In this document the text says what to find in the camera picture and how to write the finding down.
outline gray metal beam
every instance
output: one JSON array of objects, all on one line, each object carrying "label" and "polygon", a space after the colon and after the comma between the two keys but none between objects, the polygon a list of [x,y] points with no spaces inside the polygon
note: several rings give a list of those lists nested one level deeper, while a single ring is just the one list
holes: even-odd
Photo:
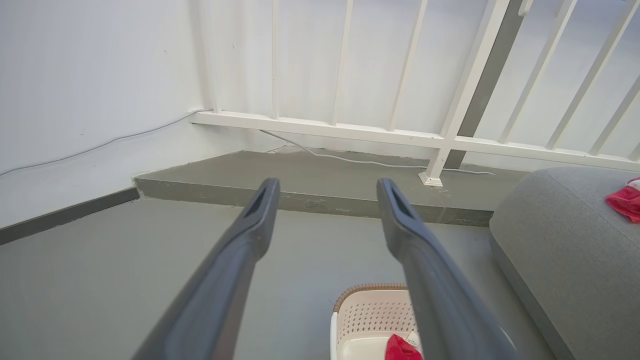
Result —
[{"label": "gray metal beam", "polygon": [[[500,73],[502,73],[504,64],[507,62],[513,42],[516,40],[518,30],[520,30],[523,19],[518,15],[520,4],[522,4],[522,0],[511,0],[509,2],[507,12],[504,14],[504,19],[495,38],[495,43],[491,48],[491,53],[480,76],[480,81],[476,86],[473,98],[471,98],[465,118],[462,120],[462,125],[458,131],[460,136],[474,136],[476,133],[486,105],[489,103],[493,89],[500,78]],[[444,167],[460,168],[466,153],[466,151],[452,150]]]}]

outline white wall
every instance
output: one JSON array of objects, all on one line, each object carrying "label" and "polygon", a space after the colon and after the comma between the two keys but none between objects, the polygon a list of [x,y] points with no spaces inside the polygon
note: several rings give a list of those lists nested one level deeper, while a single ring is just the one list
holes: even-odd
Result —
[{"label": "white wall", "polygon": [[[558,0],[536,0],[525,18],[477,136],[497,138],[551,30]],[[337,118],[349,124],[384,126],[408,47],[418,0],[354,2],[345,76],[339,84]],[[543,144],[559,122],[624,7],[621,0],[579,0],[556,55],[533,93],[514,141]],[[280,1],[280,113],[330,121],[337,77],[345,0]],[[486,1],[429,0],[398,128],[439,132]],[[219,102],[224,110],[271,113],[271,4],[264,0],[216,0],[213,15]],[[586,150],[640,73],[640,16],[576,113],[561,147]],[[604,153],[627,155],[637,145],[640,113],[634,108]],[[430,158],[434,151],[400,145],[291,135],[314,147]],[[485,154],[467,163],[535,170],[565,164]]]},{"label": "white wall", "polygon": [[[0,172],[202,107],[187,0],[0,2]],[[0,227],[132,186],[131,177],[282,142],[182,122],[0,177]]]}]

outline electrical cable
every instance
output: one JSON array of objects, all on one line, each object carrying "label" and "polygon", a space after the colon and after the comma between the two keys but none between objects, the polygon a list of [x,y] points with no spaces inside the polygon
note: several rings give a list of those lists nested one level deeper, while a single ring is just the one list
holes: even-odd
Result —
[{"label": "electrical cable", "polygon": [[187,115],[185,115],[185,116],[183,116],[183,117],[179,118],[178,120],[174,120],[174,121],[172,121],[172,122],[170,122],[170,123],[168,123],[168,124],[165,124],[165,125],[162,125],[162,126],[159,126],[159,127],[154,127],[154,128],[153,128],[153,129],[151,129],[151,130],[145,130],[145,131],[142,131],[142,132],[140,132],[140,133],[135,133],[135,134],[126,135],[126,136],[120,136],[120,137],[118,137],[118,138],[115,138],[115,139],[109,140],[109,141],[107,141],[107,142],[105,142],[105,143],[102,143],[102,144],[100,144],[100,145],[96,145],[96,146],[94,146],[94,147],[91,147],[91,148],[89,148],[89,149],[87,149],[87,150],[83,150],[83,151],[81,151],[81,152],[77,152],[77,153],[75,153],[75,154],[68,155],[68,156],[65,156],[65,157],[60,158],[60,159],[48,160],[48,161],[42,161],[42,162],[35,163],[35,164],[24,165],[24,166],[21,166],[21,167],[15,167],[15,168],[13,168],[13,169],[10,169],[10,170],[7,170],[7,171],[5,171],[5,172],[0,173],[0,176],[3,176],[3,175],[6,175],[6,174],[9,174],[10,172],[14,172],[14,171],[18,171],[18,170],[24,170],[24,169],[26,169],[26,168],[39,167],[39,166],[42,166],[42,165],[53,164],[53,163],[57,163],[57,162],[59,162],[59,161],[67,160],[67,159],[70,159],[70,158],[74,158],[74,157],[76,157],[76,156],[78,156],[78,155],[86,154],[87,152],[94,151],[95,149],[99,149],[99,148],[101,148],[101,147],[103,147],[103,146],[107,146],[107,145],[111,144],[112,142],[116,142],[116,141],[118,141],[118,140],[123,140],[123,139],[127,139],[127,138],[132,138],[132,137],[134,137],[134,136],[139,136],[139,135],[144,135],[144,134],[152,133],[152,132],[154,132],[154,131],[156,131],[156,130],[160,130],[160,129],[164,128],[164,127],[171,126],[171,125],[173,125],[173,124],[175,124],[175,123],[177,123],[177,122],[180,122],[180,121],[182,121],[182,120],[184,120],[184,119],[186,119],[186,118],[188,118],[188,117],[192,116],[192,115],[193,115],[193,114],[195,114],[195,113],[201,113],[201,112],[203,112],[203,111],[213,111],[213,109],[199,109],[199,110],[193,110],[193,111],[190,111]]},{"label": "electrical cable", "polygon": [[[10,172],[14,172],[14,171],[18,171],[18,170],[24,170],[24,169],[27,169],[27,168],[39,167],[39,166],[42,166],[42,165],[53,164],[53,163],[57,163],[57,162],[59,162],[59,161],[64,161],[64,160],[67,160],[67,159],[70,159],[70,158],[75,158],[75,157],[76,157],[76,156],[78,156],[78,155],[86,154],[87,152],[94,151],[94,150],[96,150],[96,149],[100,149],[101,147],[107,146],[107,145],[109,145],[109,144],[111,144],[111,143],[113,143],[113,142],[116,142],[116,141],[118,141],[118,140],[124,140],[124,139],[132,138],[132,137],[135,137],[135,136],[139,136],[139,135],[149,134],[149,133],[152,133],[152,132],[154,132],[154,131],[157,131],[157,130],[163,129],[163,128],[167,127],[167,126],[174,125],[174,124],[176,124],[176,123],[178,123],[178,122],[180,122],[180,121],[182,121],[182,120],[184,120],[184,119],[186,119],[186,118],[188,118],[188,117],[192,116],[192,115],[193,115],[193,114],[195,114],[195,113],[201,113],[201,112],[204,112],[204,111],[213,111],[213,109],[198,109],[198,110],[193,110],[193,111],[190,111],[187,115],[185,115],[185,116],[183,116],[183,117],[179,118],[178,120],[171,121],[171,122],[169,122],[169,123],[167,123],[167,124],[165,124],[165,125],[162,125],[162,126],[159,126],[159,127],[154,127],[153,129],[145,130],[145,131],[142,131],[142,132],[139,132],[139,133],[134,133],[134,134],[131,134],[131,135],[119,136],[119,137],[117,137],[117,138],[114,138],[114,139],[112,139],[112,140],[109,140],[109,141],[107,141],[107,142],[104,142],[104,143],[102,143],[102,144],[100,144],[100,145],[96,145],[96,146],[94,146],[94,147],[90,147],[90,148],[89,148],[89,149],[87,149],[87,150],[83,150],[83,151],[81,151],[81,152],[77,152],[77,153],[75,153],[75,154],[71,154],[71,155],[68,155],[68,156],[64,156],[64,157],[59,158],[59,159],[55,159],[55,160],[48,160],[48,161],[41,161],[41,162],[39,162],[39,163],[34,163],[34,164],[30,164],[30,165],[24,165],[24,166],[21,166],[21,167],[15,167],[15,168],[12,168],[12,169],[9,169],[9,170],[7,170],[7,171],[5,171],[5,172],[0,173],[0,176],[4,176],[4,175],[6,175],[6,174],[9,174]],[[278,139],[281,139],[281,140],[283,140],[283,141],[286,141],[286,142],[288,142],[288,143],[292,143],[293,145],[295,145],[295,146],[299,147],[300,149],[303,149],[304,151],[307,151],[307,152],[309,152],[309,153],[311,153],[311,154],[313,154],[313,155],[315,155],[315,156],[319,156],[319,157],[321,157],[321,158],[334,158],[334,159],[338,159],[338,160],[348,161],[348,162],[350,162],[350,163],[359,163],[359,164],[376,164],[376,165],[381,165],[381,166],[384,166],[384,167],[396,167],[396,168],[427,168],[427,167],[423,167],[423,166],[413,166],[413,165],[389,165],[389,164],[382,164],[382,163],[378,163],[378,162],[375,162],[375,161],[358,161],[358,160],[350,160],[350,159],[341,158],[340,156],[327,155],[327,154],[316,154],[315,152],[313,152],[313,151],[309,150],[308,148],[306,148],[306,147],[304,147],[304,146],[302,146],[302,145],[300,145],[300,144],[298,144],[298,143],[296,143],[296,142],[294,142],[294,141],[292,141],[292,140],[285,139],[285,138],[283,138],[282,136],[278,136],[278,135],[276,135],[276,134],[274,134],[274,133],[270,133],[269,131],[266,131],[266,130],[260,130],[260,131],[262,131],[263,133],[265,133],[265,134],[267,134],[267,135],[271,135],[271,136],[274,136],[274,137],[276,137],[276,138],[278,138]],[[469,171],[469,170],[462,170],[462,169],[458,169],[458,168],[444,168],[444,169],[442,169],[442,170],[443,170],[443,171],[464,172],[464,173],[467,173],[467,174],[475,174],[475,175],[481,175],[481,174],[495,175],[495,174],[494,174],[494,173],[492,173],[492,172],[486,172],[486,171]]]},{"label": "electrical cable", "polygon": [[[274,134],[274,133],[270,133],[269,131],[266,131],[266,130],[260,130],[260,131],[262,131],[263,133],[265,133],[265,134],[267,134],[267,135],[274,136],[274,137],[276,137],[276,138],[278,138],[278,139],[280,139],[280,140],[284,140],[284,141],[286,141],[286,142],[288,142],[288,143],[292,143],[293,145],[295,145],[295,146],[299,147],[300,149],[303,149],[304,151],[307,151],[307,152],[309,152],[309,153],[311,153],[311,154],[313,154],[313,155],[315,155],[315,156],[319,156],[319,157],[321,157],[321,158],[333,158],[333,159],[344,160],[344,161],[348,161],[348,162],[350,162],[350,163],[358,163],[358,164],[376,164],[376,165],[381,165],[381,166],[384,166],[384,167],[427,168],[427,167],[423,167],[423,166],[416,166],[416,165],[389,165],[389,164],[382,164],[382,163],[378,163],[378,162],[375,162],[375,161],[351,160],[351,159],[341,158],[340,156],[327,155],[327,154],[317,154],[317,153],[315,153],[315,152],[313,152],[313,151],[309,150],[308,148],[306,148],[306,147],[304,147],[304,146],[302,146],[302,145],[300,145],[300,144],[298,144],[298,143],[296,143],[296,142],[294,142],[294,141],[292,141],[292,140],[289,140],[289,139],[283,138],[282,136],[278,136],[278,135],[276,135],[276,134]],[[486,175],[495,175],[493,172],[487,172],[487,171],[470,171],[470,170],[462,170],[462,169],[459,169],[459,168],[443,168],[442,170],[443,170],[443,171],[464,172],[464,173],[466,173],[466,174],[474,174],[474,175],[483,175],[483,174],[486,174]]]}]

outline red cloth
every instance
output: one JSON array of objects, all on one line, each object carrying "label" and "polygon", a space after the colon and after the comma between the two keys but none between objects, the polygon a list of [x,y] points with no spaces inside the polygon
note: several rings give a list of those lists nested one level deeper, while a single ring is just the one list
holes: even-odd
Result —
[{"label": "red cloth", "polygon": [[606,202],[631,222],[640,222],[640,177],[631,179],[622,190],[607,196]]},{"label": "red cloth", "polygon": [[385,360],[422,360],[422,355],[400,336],[393,334],[387,341]]}]

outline gray cushion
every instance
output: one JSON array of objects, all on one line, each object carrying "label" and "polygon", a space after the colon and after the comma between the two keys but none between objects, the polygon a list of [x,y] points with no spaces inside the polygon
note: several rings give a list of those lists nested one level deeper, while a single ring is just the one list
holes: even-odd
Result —
[{"label": "gray cushion", "polygon": [[637,176],[537,171],[490,221],[501,268],[517,272],[508,279],[559,359],[640,359],[640,224],[605,203]]}]

